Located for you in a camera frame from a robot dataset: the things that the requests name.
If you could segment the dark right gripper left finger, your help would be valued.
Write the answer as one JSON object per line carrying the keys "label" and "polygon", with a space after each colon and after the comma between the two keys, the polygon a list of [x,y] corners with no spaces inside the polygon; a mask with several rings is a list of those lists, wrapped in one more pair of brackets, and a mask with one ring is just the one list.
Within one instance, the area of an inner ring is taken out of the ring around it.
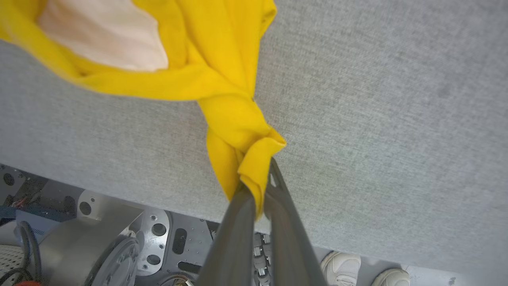
{"label": "dark right gripper left finger", "polygon": [[223,217],[196,286],[251,286],[256,203],[239,184]]}

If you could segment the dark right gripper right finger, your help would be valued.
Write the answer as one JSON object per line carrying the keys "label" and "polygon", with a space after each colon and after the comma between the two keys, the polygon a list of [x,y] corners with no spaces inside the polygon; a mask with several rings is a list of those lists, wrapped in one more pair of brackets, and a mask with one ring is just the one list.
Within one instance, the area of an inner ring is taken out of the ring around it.
{"label": "dark right gripper right finger", "polygon": [[328,286],[274,158],[269,165],[264,214],[271,222],[274,286]]}

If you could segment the yellow t-shirt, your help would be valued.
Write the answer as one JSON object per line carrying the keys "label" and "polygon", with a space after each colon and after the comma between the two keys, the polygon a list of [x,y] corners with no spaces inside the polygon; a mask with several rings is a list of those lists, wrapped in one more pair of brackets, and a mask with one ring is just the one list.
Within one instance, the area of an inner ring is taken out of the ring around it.
{"label": "yellow t-shirt", "polygon": [[243,183],[263,214],[269,163],[286,146],[254,101],[273,0],[0,0],[0,39],[93,92],[196,101],[228,199]]}

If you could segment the white sneaker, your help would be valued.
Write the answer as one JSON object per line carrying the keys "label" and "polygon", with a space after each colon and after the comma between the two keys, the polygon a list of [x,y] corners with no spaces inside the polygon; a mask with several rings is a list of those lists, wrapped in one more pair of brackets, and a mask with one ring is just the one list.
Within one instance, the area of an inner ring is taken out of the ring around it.
{"label": "white sneaker", "polygon": [[361,257],[332,251],[322,259],[320,267],[329,286],[357,286]]}
{"label": "white sneaker", "polygon": [[381,272],[371,286],[410,286],[410,275],[402,269],[388,269]]}

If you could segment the grey fabric sofa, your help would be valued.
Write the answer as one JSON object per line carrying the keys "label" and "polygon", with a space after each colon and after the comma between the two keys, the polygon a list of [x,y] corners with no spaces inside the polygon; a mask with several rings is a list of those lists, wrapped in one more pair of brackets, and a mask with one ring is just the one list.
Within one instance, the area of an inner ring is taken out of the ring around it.
{"label": "grey fabric sofa", "polygon": [[[508,0],[275,4],[255,100],[312,244],[508,285]],[[0,163],[221,221],[206,130],[0,40]]]}

